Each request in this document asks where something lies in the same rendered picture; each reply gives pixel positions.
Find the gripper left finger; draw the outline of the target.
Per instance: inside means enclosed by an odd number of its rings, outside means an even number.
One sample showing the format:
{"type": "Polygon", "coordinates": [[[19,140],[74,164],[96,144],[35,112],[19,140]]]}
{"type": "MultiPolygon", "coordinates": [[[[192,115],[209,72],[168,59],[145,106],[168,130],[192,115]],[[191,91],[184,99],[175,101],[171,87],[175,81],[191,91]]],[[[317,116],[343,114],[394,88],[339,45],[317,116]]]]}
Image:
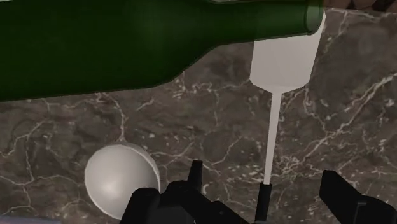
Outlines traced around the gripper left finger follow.
{"type": "Polygon", "coordinates": [[[173,181],[163,193],[138,188],[130,197],[120,224],[249,224],[220,201],[201,193],[203,162],[194,160],[188,179],[173,181]]]}

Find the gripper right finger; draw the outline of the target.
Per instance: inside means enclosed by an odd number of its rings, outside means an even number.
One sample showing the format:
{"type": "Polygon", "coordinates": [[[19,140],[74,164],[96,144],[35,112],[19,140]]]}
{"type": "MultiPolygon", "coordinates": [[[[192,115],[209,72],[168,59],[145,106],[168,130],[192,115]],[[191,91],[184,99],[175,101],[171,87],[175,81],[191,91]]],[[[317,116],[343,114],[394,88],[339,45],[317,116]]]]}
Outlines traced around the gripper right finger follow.
{"type": "Polygon", "coordinates": [[[359,193],[336,171],[323,171],[319,197],[340,224],[397,224],[397,209],[359,193]]]}

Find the white round bowl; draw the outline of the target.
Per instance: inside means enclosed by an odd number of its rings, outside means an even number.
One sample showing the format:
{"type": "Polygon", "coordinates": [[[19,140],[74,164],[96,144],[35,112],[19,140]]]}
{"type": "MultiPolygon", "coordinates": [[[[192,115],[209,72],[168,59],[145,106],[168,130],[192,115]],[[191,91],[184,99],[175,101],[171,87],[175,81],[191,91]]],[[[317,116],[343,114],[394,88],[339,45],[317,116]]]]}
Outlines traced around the white round bowl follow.
{"type": "Polygon", "coordinates": [[[112,143],[97,150],[86,164],[84,183],[92,202],[117,220],[122,218],[134,191],[161,190],[154,159],[141,146],[128,142],[112,143]]]}

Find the dark green glass bottle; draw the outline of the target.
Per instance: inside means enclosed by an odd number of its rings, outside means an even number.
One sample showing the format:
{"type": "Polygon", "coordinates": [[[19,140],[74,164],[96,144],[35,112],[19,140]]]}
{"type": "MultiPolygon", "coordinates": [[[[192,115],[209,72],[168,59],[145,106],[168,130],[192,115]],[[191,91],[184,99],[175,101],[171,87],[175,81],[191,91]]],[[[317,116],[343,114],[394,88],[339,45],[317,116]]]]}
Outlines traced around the dark green glass bottle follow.
{"type": "Polygon", "coordinates": [[[0,1],[0,102],[159,86],[220,45],[314,34],[323,4],[0,1]]]}

